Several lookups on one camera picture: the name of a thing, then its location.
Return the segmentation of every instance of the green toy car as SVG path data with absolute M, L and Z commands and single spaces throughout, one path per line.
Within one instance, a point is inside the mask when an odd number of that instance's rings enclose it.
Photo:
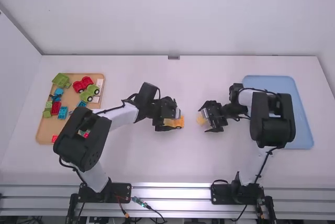
M 70 78 L 66 76 L 63 73 L 58 73 L 54 79 L 52 80 L 52 83 L 55 85 L 58 85 L 61 88 L 69 88 L 71 86 L 71 83 L 69 82 Z
M 90 84 L 87 89 L 79 95 L 79 97 L 84 102 L 91 102 L 93 100 L 93 96 L 98 95 L 99 93 L 99 87 L 95 84 Z

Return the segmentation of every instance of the red toy car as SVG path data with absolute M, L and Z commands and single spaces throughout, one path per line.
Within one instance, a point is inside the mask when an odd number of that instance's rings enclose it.
M 92 79 L 89 76 L 85 76 L 81 81 L 75 81 L 72 86 L 75 92 L 82 93 L 90 84 L 94 84 Z
M 90 84 L 94 84 L 92 79 L 89 77 L 89 76 L 85 76 L 82 78 L 82 83 L 83 85 L 85 86 L 85 89 L 87 89 L 87 87 L 90 85 Z

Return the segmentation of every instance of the blue mat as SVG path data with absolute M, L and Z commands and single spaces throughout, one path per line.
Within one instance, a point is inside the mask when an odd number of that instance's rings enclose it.
M 292 97 L 296 136 L 287 149 L 311 149 L 314 145 L 306 114 L 294 79 L 290 76 L 245 76 L 244 87 L 267 89 L 276 93 L 289 93 Z

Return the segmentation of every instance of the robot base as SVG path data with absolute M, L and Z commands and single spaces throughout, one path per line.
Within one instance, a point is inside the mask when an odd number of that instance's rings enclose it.
M 264 197 L 264 191 L 258 184 L 241 186 L 237 192 L 231 184 L 215 184 L 210 197 L 213 205 L 256 205 L 257 199 Z
M 129 203 L 131 201 L 130 183 L 112 183 L 108 180 L 101 193 L 94 192 L 90 187 L 80 184 L 78 192 L 79 203 Z

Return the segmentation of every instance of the yellow object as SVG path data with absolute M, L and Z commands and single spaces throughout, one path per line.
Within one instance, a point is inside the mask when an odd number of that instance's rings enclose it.
M 181 116 L 180 119 L 164 119 L 164 126 L 170 126 L 173 128 L 184 128 L 184 116 Z
M 203 126 L 206 122 L 207 122 L 207 120 L 205 118 L 203 118 L 201 113 L 199 113 L 199 116 L 197 117 L 197 123 L 199 125 Z

